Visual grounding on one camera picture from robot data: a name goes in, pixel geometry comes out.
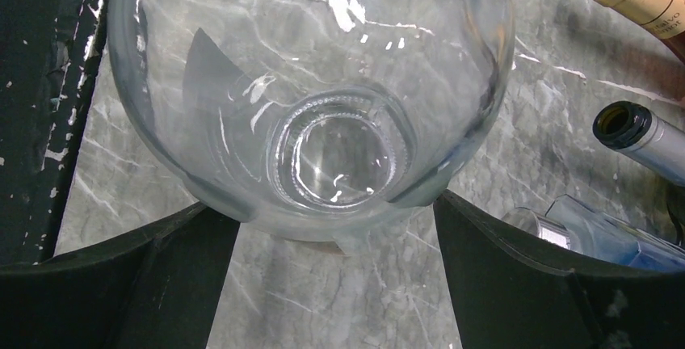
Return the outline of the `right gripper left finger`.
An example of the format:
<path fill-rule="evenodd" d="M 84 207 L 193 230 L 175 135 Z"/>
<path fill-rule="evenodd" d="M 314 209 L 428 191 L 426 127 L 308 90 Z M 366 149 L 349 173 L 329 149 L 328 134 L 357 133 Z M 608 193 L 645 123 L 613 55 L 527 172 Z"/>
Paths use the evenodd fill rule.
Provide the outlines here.
<path fill-rule="evenodd" d="M 202 204 L 1 269 L 4 348 L 203 348 L 239 223 Z"/>

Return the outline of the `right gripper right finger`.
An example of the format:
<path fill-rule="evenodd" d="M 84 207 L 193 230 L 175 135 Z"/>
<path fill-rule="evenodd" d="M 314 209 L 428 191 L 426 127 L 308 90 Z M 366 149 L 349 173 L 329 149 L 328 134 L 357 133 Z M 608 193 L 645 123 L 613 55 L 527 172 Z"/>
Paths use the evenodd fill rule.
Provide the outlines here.
<path fill-rule="evenodd" d="M 451 191 L 433 209 L 463 347 L 683 347 L 683 273 L 565 250 Z"/>

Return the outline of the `clear bottle dark neck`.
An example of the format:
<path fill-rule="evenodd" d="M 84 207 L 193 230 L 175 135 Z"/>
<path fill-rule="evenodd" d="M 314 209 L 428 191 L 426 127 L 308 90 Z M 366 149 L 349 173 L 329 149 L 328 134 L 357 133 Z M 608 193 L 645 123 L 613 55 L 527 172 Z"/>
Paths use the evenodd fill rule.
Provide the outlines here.
<path fill-rule="evenodd" d="M 395 238 L 479 150 L 511 0 L 109 0 L 137 134 L 210 208 L 346 254 Z"/>

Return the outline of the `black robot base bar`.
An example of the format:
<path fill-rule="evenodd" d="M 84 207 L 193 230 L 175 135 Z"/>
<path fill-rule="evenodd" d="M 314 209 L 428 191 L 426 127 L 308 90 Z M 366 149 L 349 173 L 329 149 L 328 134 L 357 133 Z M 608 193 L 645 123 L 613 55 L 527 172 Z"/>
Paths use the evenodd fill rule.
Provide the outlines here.
<path fill-rule="evenodd" d="M 105 44 L 107 0 L 1 0 L 1 263 L 56 249 Z"/>

